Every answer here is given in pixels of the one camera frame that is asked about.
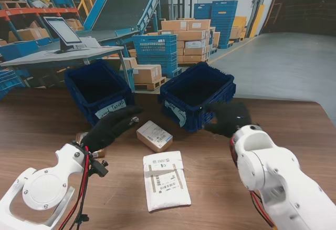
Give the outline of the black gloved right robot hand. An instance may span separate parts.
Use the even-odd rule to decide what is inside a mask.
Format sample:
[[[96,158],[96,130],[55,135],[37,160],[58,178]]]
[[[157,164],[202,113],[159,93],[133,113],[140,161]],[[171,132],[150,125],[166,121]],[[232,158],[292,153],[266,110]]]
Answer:
[[[207,112],[215,113],[216,122],[204,125],[204,129],[213,134],[231,138],[241,127],[252,124],[251,116],[243,103],[208,103]]]

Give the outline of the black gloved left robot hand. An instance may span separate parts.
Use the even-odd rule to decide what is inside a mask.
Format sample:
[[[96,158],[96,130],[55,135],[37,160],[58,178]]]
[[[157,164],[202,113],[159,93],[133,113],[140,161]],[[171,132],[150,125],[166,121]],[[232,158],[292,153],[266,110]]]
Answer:
[[[81,144],[93,153],[106,148],[116,138],[135,125],[132,118],[143,111],[138,106],[126,106],[114,112],[109,112],[81,140]]]

